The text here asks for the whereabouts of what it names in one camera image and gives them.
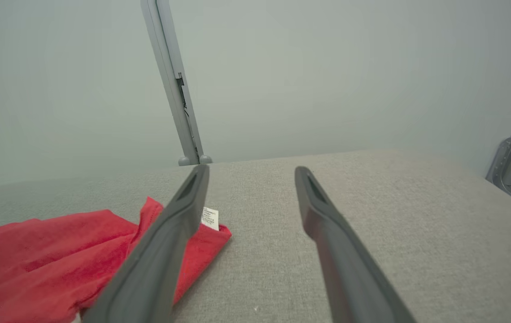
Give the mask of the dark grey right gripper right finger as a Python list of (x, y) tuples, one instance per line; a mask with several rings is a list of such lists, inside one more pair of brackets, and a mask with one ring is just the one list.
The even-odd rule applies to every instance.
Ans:
[(414, 316), (313, 172), (294, 172), (305, 233), (315, 242), (335, 323), (413, 323)]

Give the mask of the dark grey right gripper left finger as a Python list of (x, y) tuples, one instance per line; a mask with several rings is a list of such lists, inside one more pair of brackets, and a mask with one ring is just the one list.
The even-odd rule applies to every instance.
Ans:
[(85, 323), (170, 321), (182, 259), (198, 231), (210, 168), (192, 169), (158, 219), (147, 229), (95, 304)]

